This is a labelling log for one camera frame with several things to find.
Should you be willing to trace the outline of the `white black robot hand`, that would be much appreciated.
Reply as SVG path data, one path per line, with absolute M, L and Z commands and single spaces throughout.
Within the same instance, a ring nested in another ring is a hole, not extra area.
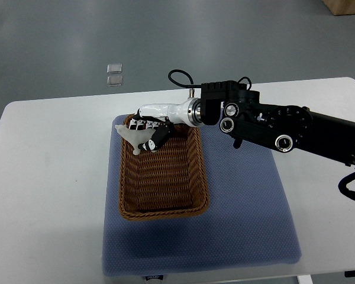
M 185 124 L 189 127 L 201 127 L 201 102 L 199 98 L 189 98 L 181 104 L 147 104 L 141 106 L 133 115 L 129 129 L 154 130 L 145 142 L 137 148 L 155 152 L 161 148 L 175 131 L 175 126 Z

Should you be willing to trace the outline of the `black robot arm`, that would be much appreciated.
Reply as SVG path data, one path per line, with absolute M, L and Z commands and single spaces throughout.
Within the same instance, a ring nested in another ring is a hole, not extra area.
M 355 167 L 355 122 L 312 112 L 305 106 L 260 103 L 242 81 L 203 83 L 201 108 L 193 116 L 219 125 L 239 148 L 246 140 L 287 153 L 300 149 Z

